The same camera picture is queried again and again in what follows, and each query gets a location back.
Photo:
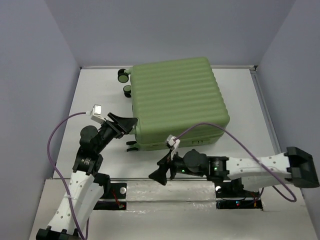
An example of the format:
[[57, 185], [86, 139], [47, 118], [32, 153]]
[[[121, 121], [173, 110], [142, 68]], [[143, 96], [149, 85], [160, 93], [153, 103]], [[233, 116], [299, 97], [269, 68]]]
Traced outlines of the green hard-shell suitcase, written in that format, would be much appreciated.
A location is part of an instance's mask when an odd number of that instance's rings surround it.
[[137, 118], [130, 152], [163, 150], [170, 135], [180, 147], [214, 144], [230, 122], [206, 57], [138, 64], [120, 69], [117, 79]]

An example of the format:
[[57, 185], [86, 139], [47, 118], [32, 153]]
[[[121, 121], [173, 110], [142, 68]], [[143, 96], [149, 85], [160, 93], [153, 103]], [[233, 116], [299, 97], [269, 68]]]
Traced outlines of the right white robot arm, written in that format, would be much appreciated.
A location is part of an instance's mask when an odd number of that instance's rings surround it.
[[169, 152], [157, 165], [158, 169], [148, 177], [163, 186], [167, 184], [167, 173], [172, 180], [176, 174], [206, 177], [217, 186], [232, 181], [230, 190], [235, 196], [277, 185], [294, 185], [300, 189], [320, 186], [313, 156], [295, 146], [287, 147], [286, 152], [256, 159], [208, 156], [195, 149], [184, 156]]

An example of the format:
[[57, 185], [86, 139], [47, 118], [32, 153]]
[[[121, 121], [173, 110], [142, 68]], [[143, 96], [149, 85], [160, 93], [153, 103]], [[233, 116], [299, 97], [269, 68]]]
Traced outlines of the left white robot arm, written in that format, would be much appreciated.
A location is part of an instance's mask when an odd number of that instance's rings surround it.
[[89, 113], [99, 123], [97, 128], [87, 125], [80, 131], [79, 149], [76, 153], [70, 180], [67, 182], [52, 163], [59, 175], [65, 194], [54, 216], [45, 229], [36, 234], [38, 240], [86, 240], [89, 236], [89, 219], [99, 199], [110, 194], [110, 176], [99, 173], [103, 162], [102, 150], [113, 140], [128, 135], [138, 120], [108, 113], [106, 118]]

